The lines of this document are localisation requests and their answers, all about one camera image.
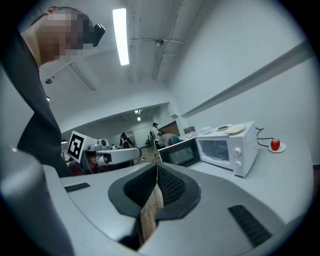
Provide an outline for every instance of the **person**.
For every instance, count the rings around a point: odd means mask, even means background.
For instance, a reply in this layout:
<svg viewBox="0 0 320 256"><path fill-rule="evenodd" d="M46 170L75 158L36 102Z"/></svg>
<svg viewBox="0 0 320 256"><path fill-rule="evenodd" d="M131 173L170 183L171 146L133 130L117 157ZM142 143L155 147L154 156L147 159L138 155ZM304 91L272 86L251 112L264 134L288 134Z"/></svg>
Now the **person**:
<svg viewBox="0 0 320 256"><path fill-rule="evenodd" d="M120 136L120 146L122 147L122 149L130 149L130 148L132 148L132 142L127 137L125 132L123 132L121 134L121 136Z"/></svg>
<svg viewBox="0 0 320 256"><path fill-rule="evenodd" d="M160 139L161 133L159 132L157 125L158 125L158 123L156 123L156 122L154 122L154 123L152 124L151 132L152 132L152 135L153 135L153 137L154 137L154 142L155 142L156 148L157 148L157 149L160 149L160 147L159 147L159 139Z"/></svg>
<svg viewBox="0 0 320 256"><path fill-rule="evenodd" d="M59 177L72 176L61 156L61 131L40 81L42 65L83 48L92 22L81 11L51 6L21 34L15 31L1 62L12 84L34 114L17 148L55 168Z"/></svg>
<svg viewBox="0 0 320 256"><path fill-rule="evenodd" d="M165 133L161 135L158 144L160 147L169 147L179 142L180 142L180 139L178 138L178 136L172 133Z"/></svg>

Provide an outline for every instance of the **ceiling light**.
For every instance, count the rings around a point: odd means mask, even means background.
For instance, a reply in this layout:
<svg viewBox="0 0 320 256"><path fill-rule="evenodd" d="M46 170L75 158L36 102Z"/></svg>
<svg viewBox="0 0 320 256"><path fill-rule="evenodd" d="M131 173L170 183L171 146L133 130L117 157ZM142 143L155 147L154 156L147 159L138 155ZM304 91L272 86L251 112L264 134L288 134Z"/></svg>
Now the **ceiling light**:
<svg viewBox="0 0 320 256"><path fill-rule="evenodd" d="M129 64L127 44L127 10L125 8L112 11L116 47L121 66Z"/></svg>

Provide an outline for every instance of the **microwave knob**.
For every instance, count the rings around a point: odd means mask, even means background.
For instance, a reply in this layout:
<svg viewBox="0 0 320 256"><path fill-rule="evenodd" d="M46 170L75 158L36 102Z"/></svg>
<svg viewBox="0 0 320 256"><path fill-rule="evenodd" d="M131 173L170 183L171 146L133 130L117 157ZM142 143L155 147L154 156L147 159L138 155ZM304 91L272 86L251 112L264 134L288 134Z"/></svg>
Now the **microwave knob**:
<svg viewBox="0 0 320 256"><path fill-rule="evenodd" d="M241 149L238 148L238 147L236 147L236 148L233 150L233 152L234 152L234 154L235 154L236 156L240 156L240 155L241 155Z"/></svg>
<svg viewBox="0 0 320 256"><path fill-rule="evenodd" d="M235 161L235 165L236 165L236 167L238 167L238 168L241 168L242 167L242 162L241 161Z"/></svg>

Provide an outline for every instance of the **plate with green food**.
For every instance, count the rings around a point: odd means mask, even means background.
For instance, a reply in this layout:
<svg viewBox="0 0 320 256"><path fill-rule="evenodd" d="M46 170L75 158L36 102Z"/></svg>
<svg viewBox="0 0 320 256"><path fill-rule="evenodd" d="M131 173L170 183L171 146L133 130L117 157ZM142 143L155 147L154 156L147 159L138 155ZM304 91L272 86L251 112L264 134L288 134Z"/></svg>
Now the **plate with green food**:
<svg viewBox="0 0 320 256"><path fill-rule="evenodd" d="M215 130L216 130L217 132L219 132L219 131L223 131L223 130L228 129L228 128L231 127L231 126L232 126L232 124L225 124L225 125L221 125L221 126L215 128Z"/></svg>

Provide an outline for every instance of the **red fruit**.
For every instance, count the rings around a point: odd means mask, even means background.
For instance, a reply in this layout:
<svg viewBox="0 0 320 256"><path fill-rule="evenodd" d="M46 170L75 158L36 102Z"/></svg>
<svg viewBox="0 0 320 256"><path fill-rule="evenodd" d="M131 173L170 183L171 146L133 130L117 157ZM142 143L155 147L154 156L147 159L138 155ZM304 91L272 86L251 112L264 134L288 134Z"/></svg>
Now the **red fruit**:
<svg viewBox="0 0 320 256"><path fill-rule="evenodd" d="M274 138L271 141L271 148L273 151L277 151L280 148L280 140L278 140L277 138Z"/></svg>

